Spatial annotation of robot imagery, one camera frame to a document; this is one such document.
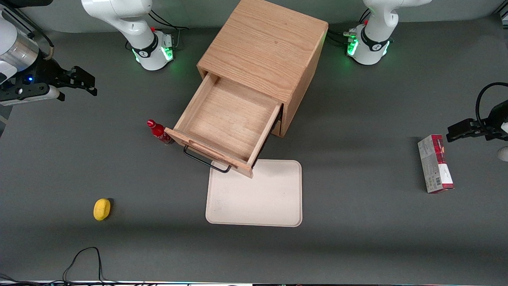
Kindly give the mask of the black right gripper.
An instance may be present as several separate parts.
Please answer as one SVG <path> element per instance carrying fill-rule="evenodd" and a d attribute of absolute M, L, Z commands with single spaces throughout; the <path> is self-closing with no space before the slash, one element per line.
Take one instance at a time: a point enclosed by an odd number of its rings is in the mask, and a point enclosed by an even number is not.
<path fill-rule="evenodd" d="M 96 97 L 96 78 L 79 66 L 65 70 L 55 60 L 36 60 L 23 71 L 14 73 L 1 61 L 2 101 L 42 101 L 57 99 L 65 101 L 60 88 L 83 89 Z"/>

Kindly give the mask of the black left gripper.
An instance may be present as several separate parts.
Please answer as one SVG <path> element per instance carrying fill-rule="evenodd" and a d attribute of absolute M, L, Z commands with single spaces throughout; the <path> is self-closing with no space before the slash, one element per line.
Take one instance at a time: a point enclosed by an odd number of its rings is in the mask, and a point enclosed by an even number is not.
<path fill-rule="evenodd" d="M 508 100 L 495 105 L 488 116 L 488 130 L 490 137 L 508 140 L 507 134 Z M 448 127 L 447 141 L 452 143 L 462 138 L 488 136 L 488 132 L 481 127 L 480 121 L 464 119 Z"/>

